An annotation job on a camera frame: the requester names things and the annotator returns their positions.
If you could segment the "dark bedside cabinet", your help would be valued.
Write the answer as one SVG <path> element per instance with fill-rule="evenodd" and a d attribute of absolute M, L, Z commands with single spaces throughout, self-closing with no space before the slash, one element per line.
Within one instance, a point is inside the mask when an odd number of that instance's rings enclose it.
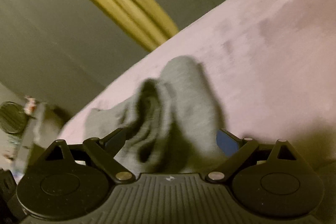
<path fill-rule="evenodd" d="M 11 165 L 11 171 L 17 181 L 22 178 L 27 167 L 37 159 L 44 149 L 34 143 L 33 129 L 36 125 L 34 112 L 37 109 L 38 104 L 45 102 L 38 102 L 33 97 L 27 97 L 26 100 L 27 102 L 24 106 L 24 111 L 28 116 L 28 122 L 22 132 L 21 139 L 19 140 L 19 146 Z"/>

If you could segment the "white cloth on furniture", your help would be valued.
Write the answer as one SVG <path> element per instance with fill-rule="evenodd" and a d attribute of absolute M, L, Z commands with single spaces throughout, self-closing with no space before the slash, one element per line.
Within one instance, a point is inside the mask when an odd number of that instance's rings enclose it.
<path fill-rule="evenodd" d="M 47 148 L 58 136 L 64 125 L 62 118 L 46 103 L 38 104 L 34 112 L 34 143 Z"/>

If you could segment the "round black fan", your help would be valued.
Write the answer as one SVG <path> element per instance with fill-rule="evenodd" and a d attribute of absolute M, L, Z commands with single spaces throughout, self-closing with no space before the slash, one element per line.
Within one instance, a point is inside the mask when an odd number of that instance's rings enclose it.
<path fill-rule="evenodd" d="M 24 131 L 28 116 L 23 106 L 15 102 L 1 104 L 1 129 L 7 134 L 20 134 Z"/>

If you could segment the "pink bed blanket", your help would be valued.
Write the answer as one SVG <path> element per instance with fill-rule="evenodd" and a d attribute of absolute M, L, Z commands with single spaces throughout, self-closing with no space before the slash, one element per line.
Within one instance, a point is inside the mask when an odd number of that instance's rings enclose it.
<path fill-rule="evenodd" d="M 286 139 L 314 168 L 335 161 L 335 0 L 226 0 L 112 82 L 61 138 L 87 139 L 93 109 L 127 100 L 179 56 L 201 65 L 221 128 Z"/>

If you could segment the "grey-green curtain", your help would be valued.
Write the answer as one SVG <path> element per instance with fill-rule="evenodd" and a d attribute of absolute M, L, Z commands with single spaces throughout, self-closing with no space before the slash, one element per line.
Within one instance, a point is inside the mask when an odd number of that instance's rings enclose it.
<path fill-rule="evenodd" d="M 156 0 L 179 29 L 225 0 Z M 1 83 L 76 114 L 147 50 L 90 0 L 1 0 Z"/>

